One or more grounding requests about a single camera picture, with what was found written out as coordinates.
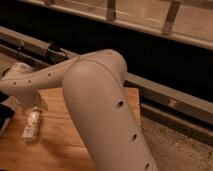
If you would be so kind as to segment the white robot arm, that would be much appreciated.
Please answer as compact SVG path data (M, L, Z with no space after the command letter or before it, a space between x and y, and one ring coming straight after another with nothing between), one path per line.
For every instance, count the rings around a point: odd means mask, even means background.
M123 56L104 49L39 71L17 63L0 79L0 91L33 108L40 90L60 87L98 171L159 171L125 95L126 73Z

